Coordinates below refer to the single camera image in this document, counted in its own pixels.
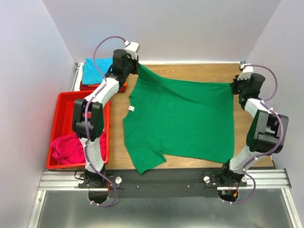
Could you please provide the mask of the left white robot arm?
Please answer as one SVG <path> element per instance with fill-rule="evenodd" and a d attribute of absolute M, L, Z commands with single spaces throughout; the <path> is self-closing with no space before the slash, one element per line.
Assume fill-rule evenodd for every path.
<path fill-rule="evenodd" d="M 83 146 L 86 163 L 82 181 L 86 185 L 92 184 L 99 188 L 106 181 L 102 173 L 105 163 L 100 148 L 100 137 L 104 130 L 104 105 L 118 93 L 130 74 L 138 73 L 138 68 L 137 50 L 116 49 L 102 83 L 90 95 L 74 102 L 72 130 Z"/>

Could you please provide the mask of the green t-shirt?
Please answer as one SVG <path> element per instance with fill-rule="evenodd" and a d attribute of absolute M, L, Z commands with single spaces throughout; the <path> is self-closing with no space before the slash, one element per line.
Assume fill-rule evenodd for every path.
<path fill-rule="evenodd" d="M 123 119 L 124 144 L 143 174 L 166 155 L 225 163 L 234 155 L 233 95 L 228 83 L 164 78 L 140 66 Z"/>

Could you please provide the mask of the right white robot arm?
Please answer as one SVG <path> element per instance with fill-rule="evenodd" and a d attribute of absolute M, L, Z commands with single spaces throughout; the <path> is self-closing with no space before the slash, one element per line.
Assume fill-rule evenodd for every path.
<path fill-rule="evenodd" d="M 242 109 L 253 117 L 246 146 L 221 168 L 218 180 L 224 186 L 240 183 L 245 172 L 258 160 L 282 150 L 289 118 L 266 106 L 259 97 L 265 77 L 257 73 L 241 73 L 230 84 L 238 95 Z"/>

